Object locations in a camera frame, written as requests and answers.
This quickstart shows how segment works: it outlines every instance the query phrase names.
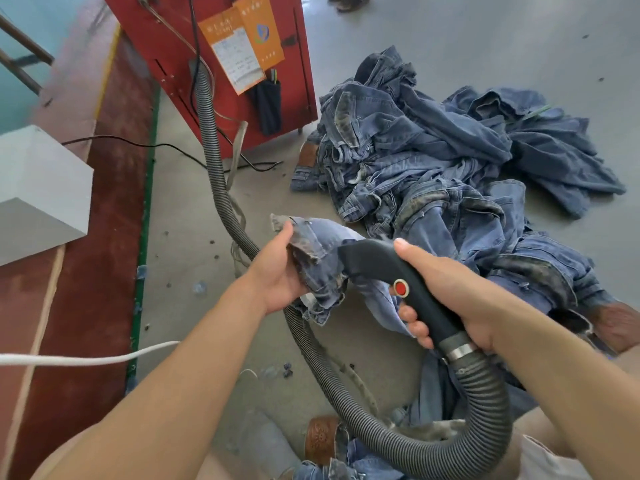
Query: red button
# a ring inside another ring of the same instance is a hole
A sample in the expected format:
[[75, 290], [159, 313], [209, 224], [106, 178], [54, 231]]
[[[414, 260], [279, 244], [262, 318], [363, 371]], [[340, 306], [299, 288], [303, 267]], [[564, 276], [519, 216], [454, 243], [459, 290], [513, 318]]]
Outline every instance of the red button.
[[394, 291], [396, 292], [396, 295], [404, 298], [409, 294], [409, 285], [407, 285], [404, 280], [396, 280], [394, 282]]

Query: logo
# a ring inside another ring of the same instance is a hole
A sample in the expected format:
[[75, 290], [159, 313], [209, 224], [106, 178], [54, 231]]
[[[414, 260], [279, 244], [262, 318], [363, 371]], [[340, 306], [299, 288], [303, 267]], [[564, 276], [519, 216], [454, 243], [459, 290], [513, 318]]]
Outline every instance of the logo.
[[267, 25], [258, 25], [258, 43], [265, 43], [269, 39], [269, 28]]

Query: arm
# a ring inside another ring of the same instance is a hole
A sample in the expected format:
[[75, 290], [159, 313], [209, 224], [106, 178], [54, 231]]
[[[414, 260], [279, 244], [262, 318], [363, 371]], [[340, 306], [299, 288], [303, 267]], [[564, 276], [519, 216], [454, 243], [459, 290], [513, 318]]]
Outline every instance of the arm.
[[140, 385], [46, 476], [73, 479], [195, 478], [260, 321], [305, 290], [284, 227], [218, 304]]
[[[637, 478], [640, 383], [587, 343], [466, 266], [402, 240], [396, 252], [424, 277], [429, 290], [462, 318], [484, 350], [507, 362], [539, 402], [595, 480]], [[415, 311], [400, 316], [427, 348], [428, 327]]]

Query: black pouch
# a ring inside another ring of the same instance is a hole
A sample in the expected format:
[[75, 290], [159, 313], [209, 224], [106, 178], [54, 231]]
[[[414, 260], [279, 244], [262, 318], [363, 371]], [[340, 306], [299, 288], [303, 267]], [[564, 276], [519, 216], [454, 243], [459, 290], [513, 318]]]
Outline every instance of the black pouch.
[[260, 131], [265, 136], [282, 130], [282, 87], [279, 80], [263, 80], [247, 91], [258, 110]]

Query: red metal cabinet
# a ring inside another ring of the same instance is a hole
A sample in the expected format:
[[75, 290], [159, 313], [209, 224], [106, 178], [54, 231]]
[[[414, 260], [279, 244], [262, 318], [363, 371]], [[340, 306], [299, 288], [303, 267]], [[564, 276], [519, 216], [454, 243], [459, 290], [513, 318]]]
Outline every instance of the red metal cabinet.
[[[105, 1], [135, 48], [147, 61], [151, 73], [160, 82], [164, 92], [169, 95], [196, 136], [200, 137], [197, 119], [188, 101], [191, 86], [188, 62], [194, 58], [192, 51], [167, 27], [158, 23], [138, 0]], [[193, 44], [188, 0], [148, 1], [168, 23]], [[270, 1], [285, 55], [285, 60], [275, 67], [282, 85], [282, 131], [277, 135], [262, 135], [257, 112], [248, 95], [236, 95], [212, 49], [198, 30], [202, 56], [216, 78], [214, 104], [217, 112], [249, 122], [244, 148], [251, 148], [281, 134], [302, 128], [317, 119], [316, 96], [311, 77], [302, 1]], [[193, 4], [196, 19], [201, 22], [229, 8], [232, 0], [193, 0]], [[223, 118], [218, 118], [217, 122], [218, 126], [233, 140], [237, 124]], [[231, 145], [222, 138], [220, 138], [220, 148], [224, 157], [230, 156]]]

